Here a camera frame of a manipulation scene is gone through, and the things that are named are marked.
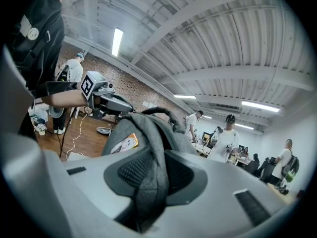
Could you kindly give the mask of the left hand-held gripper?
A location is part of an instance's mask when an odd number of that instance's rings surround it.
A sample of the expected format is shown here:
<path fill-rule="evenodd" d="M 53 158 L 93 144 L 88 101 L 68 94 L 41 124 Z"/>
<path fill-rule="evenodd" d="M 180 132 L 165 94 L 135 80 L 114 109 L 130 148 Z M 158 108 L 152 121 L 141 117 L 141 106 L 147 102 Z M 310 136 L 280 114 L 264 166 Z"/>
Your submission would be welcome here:
<path fill-rule="evenodd" d="M 97 71 L 88 71 L 80 86 L 87 106 L 94 118 L 101 119 L 106 113 L 128 113 L 133 105 L 114 92 L 113 84 Z"/>

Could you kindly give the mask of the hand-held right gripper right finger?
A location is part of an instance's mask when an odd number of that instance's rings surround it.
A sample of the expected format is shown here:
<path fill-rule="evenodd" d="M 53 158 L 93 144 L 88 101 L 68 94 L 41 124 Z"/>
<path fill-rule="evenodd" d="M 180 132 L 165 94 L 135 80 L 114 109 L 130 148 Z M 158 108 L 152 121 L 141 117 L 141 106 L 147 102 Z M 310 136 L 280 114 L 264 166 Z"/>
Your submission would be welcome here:
<path fill-rule="evenodd" d="M 166 155 L 193 177 L 170 196 L 148 238 L 272 238 L 290 216 L 291 206 L 241 168 L 172 150 Z"/>

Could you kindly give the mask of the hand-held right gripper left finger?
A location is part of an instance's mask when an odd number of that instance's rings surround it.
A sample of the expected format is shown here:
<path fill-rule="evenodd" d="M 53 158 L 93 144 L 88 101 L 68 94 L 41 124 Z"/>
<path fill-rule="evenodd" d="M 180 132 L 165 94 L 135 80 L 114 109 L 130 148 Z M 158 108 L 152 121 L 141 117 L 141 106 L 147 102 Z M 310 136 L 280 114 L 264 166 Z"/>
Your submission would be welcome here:
<path fill-rule="evenodd" d="M 136 194 L 151 164 L 149 147 L 64 163 L 90 202 L 112 220 L 137 214 Z"/>

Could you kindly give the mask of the grey fabric backpack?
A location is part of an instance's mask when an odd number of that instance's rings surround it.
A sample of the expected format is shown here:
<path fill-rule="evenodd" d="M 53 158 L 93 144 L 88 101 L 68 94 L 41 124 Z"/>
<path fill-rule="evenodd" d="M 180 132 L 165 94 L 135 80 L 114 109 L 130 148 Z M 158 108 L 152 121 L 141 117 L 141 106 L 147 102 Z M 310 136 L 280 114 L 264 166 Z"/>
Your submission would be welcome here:
<path fill-rule="evenodd" d="M 111 155 L 111 149 L 132 133 L 138 138 L 137 147 L 150 148 L 151 164 L 136 194 L 137 214 L 124 222 L 143 233 L 164 211 L 167 198 L 184 188 L 191 176 L 189 168 L 167 156 L 166 150 L 195 151 L 185 136 L 183 122 L 173 112 L 157 107 L 124 115 L 108 138 L 102 155 Z"/>

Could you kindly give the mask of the person's left forearm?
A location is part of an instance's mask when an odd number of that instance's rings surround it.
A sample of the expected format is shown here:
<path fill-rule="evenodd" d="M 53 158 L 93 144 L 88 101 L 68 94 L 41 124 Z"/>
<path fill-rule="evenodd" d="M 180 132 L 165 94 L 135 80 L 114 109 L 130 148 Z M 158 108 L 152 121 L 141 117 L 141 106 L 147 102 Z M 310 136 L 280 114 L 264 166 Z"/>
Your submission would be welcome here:
<path fill-rule="evenodd" d="M 45 104 L 55 108 L 84 107 L 87 105 L 87 100 L 80 90 L 55 93 L 41 99 Z"/>

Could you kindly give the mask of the rectangular photo card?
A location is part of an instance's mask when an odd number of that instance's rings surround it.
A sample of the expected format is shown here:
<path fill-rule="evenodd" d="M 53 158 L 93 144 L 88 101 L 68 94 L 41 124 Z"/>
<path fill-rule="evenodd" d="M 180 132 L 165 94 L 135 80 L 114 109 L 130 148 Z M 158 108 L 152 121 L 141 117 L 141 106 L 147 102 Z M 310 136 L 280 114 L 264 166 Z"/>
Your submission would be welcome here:
<path fill-rule="evenodd" d="M 138 138 L 135 133 L 128 135 L 126 138 L 116 144 L 110 151 L 111 154 L 125 152 L 137 147 L 139 144 Z"/>

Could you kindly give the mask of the white flower pot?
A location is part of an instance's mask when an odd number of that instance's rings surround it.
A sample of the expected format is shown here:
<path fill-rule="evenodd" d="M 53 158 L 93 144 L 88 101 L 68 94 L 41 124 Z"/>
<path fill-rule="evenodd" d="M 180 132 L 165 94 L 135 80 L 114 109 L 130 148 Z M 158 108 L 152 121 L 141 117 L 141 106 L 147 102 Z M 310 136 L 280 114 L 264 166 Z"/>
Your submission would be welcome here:
<path fill-rule="evenodd" d="M 34 126 L 34 129 L 40 136 L 44 136 L 46 134 L 47 127 L 45 124 L 38 123 L 36 126 Z"/>

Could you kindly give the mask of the black green bag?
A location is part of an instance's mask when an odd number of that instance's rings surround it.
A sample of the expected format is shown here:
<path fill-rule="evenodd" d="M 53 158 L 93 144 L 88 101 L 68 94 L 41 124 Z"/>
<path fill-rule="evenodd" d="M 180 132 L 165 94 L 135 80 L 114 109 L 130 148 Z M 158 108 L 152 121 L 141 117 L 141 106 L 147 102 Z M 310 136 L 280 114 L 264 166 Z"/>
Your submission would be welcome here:
<path fill-rule="evenodd" d="M 299 159 L 292 155 L 290 161 L 287 163 L 286 166 L 282 167 L 282 177 L 287 181 L 291 182 L 295 175 L 297 174 L 300 167 Z"/>

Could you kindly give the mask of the ceiling air conditioner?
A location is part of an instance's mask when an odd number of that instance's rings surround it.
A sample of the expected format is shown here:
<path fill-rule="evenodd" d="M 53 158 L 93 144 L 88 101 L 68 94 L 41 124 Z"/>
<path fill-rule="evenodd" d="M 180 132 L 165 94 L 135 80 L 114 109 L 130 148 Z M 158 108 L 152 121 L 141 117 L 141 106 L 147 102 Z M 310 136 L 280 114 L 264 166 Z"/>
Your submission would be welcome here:
<path fill-rule="evenodd" d="M 228 106 L 228 105 L 216 105 L 213 107 L 214 110 L 218 111 L 227 111 L 227 112 L 233 112 L 233 113 L 239 113 L 240 108 L 237 106 Z"/>

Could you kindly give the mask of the person's black shirt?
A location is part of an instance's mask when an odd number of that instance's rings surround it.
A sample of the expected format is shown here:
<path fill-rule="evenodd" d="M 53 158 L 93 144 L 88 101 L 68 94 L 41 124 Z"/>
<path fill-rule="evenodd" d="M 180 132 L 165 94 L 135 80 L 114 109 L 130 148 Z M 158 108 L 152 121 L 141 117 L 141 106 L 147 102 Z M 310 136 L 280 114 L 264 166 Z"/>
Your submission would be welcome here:
<path fill-rule="evenodd" d="M 30 91 L 55 80 L 63 38 L 60 0 L 33 0 L 10 31 L 6 45 Z"/>

